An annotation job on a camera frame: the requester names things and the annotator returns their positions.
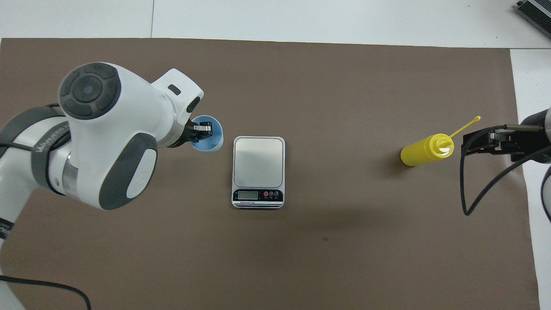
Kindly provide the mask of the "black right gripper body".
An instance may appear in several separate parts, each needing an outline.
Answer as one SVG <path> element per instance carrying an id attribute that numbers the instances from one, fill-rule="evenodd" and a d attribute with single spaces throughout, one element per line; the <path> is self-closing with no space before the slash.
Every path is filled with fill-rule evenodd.
<path id="1" fill-rule="evenodd" d="M 526 155 L 530 155 L 540 149 L 547 147 L 547 110 L 527 116 L 521 125 L 540 125 L 543 129 L 539 132 L 515 131 L 511 141 L 518 147 L 517 154 L 511 155 L 511 161 L 519 161 Z"/>

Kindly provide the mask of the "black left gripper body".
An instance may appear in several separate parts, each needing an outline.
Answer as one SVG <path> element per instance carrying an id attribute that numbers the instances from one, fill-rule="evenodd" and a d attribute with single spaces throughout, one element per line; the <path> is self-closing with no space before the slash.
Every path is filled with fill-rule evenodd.
<path id="1" fill-rule="evenodd" d="M 188 143 L 190 141 L 193 141 L 194 135 L 194 122 L 191 120 L 187 120 L 187 123 L 185 124 L 184 130 L 180 137 L 172 144 L 168 145 L 167 147 L 170 149 L 179 147 L 183 145 L 184 143 Z"/>

